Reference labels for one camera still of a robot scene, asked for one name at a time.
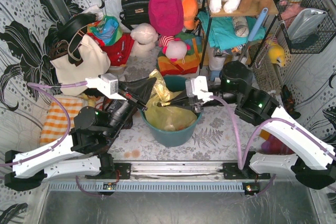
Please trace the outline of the yellow trash bag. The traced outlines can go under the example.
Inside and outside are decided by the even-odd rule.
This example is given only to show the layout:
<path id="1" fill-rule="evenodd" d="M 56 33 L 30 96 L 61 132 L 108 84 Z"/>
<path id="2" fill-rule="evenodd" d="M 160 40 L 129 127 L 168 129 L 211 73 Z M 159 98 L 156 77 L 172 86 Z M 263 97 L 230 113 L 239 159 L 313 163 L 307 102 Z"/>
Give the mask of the yellow trash bag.
<path id="1" fill-rule="evenodd" d="M 157 69 L 149 74 L 149 78 L 156 78 L 150 99 L 146 104 L 148 109 L 144 112 L 150 125 L 158 130 L 174 132 L 183 130 L 196 122 L 197 116 L 194 112 L 170 105 L 169 101 L 181 92 L 172 92 Z"/>

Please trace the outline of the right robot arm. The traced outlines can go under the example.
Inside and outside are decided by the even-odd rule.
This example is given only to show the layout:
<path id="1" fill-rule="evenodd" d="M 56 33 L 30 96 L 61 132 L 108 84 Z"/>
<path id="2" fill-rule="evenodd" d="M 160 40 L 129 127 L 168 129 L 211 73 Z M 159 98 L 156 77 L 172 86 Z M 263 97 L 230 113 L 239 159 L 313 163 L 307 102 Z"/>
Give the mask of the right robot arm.
<path id="1" fill-rule="evenodd" d="M 216 87 L 209 87 L 205 76 L 186 80 L 185 89 L 166 105 L 195 113 L 204 106 L 225 106 L 235 131 L 238 175 L 243 178 L 250 173 L 282 175 L 312 189 L 335 183 L 335 148 L 296 122 L 267 92 L 254 88 L 251 70 L 239 61 L 231 61 L 223 66 L 219 78 L 221 83 Z M 251 143 L 261 130 L 293 153 L 251 152 Z"/>

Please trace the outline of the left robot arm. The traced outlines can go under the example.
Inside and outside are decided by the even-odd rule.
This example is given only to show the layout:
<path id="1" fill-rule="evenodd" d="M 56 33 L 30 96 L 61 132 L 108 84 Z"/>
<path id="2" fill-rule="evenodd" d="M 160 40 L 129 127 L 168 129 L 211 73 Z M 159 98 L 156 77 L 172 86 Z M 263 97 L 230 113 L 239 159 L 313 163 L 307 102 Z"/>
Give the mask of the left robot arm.
<path id="1" fill-rule="evenodd" d="M 112 74 L 102 74 L 81 82 L 59 84 L 60 88 L 97 89 L 112 103 L 105 111 L 83 107 L 74 119 L 65 112 L 67 126 L 61 138 L 25 153 L 7 151 L 2 166 L 10 166 L 12 172 L 4 176 L 4 185 L 15 191 L 27 191 L 52 178 L 114 176 L 113 158 L 107 151 L 133 113 L 147 109 L 155 82 L 156 78 L 123 82 Z"/>

